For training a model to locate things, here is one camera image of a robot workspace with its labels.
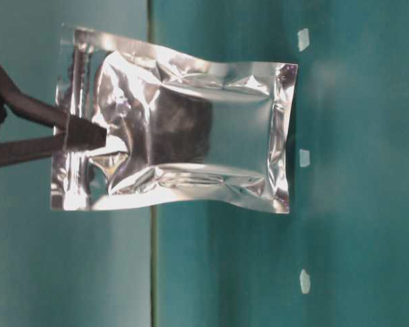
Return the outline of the black first gripper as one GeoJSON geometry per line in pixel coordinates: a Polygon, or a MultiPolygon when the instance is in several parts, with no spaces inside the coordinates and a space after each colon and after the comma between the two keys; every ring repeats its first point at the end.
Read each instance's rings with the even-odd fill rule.
{"type": "Polygon", "coordinates": [[[63,149],[106,146],[105,128],[24,94],[0,66],[0,126],[7,106],[16,116],[62,131],[55,136],[0,143],[0,168],[45,159],[63,149]]]}

